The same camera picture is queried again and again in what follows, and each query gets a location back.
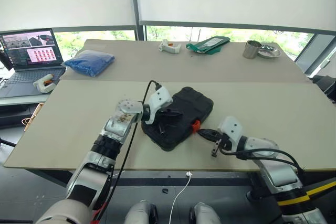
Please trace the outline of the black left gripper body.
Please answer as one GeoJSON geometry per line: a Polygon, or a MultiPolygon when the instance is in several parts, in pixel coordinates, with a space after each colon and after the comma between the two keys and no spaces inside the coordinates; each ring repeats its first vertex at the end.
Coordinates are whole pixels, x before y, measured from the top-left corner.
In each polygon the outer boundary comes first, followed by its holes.
{"type": "Polygon", "coordinates": [[[156,123],[157,124],[168,124],[173,121],[173,110],[164,109],[159,110],[156,113],[156,123]]]}

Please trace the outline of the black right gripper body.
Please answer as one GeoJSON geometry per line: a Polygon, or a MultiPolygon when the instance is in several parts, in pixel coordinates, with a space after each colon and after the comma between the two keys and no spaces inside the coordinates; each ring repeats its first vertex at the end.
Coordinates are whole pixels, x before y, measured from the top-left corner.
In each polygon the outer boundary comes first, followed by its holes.
{"type": "Polygon", "coordinates": [[[225,133],[215,133],[214,134],[214,142],[215,145],[212,149],[211,155],[213,157],[217,157],[218,151],[231,151],[232,150],[232,143],[229,139],[229,136],[225,133]]]}

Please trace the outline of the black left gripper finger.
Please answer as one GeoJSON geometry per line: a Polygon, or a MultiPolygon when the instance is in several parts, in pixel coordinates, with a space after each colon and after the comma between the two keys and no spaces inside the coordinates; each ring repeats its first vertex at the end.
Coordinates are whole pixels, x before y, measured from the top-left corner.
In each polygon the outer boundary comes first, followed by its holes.
{"type": "Polygon", "coordinates": [[[168,120],[176,120],[183,116],[183,112],[176,109],[166,109],[164,110],[164,117],[168,120]]]}
{"type": "Polygon", "coordinates": [[[160,135],[167,134],[169,132],[169,126],[170,126],[169,121],[160,121],[158,123],[159,134],[160,135]]]}

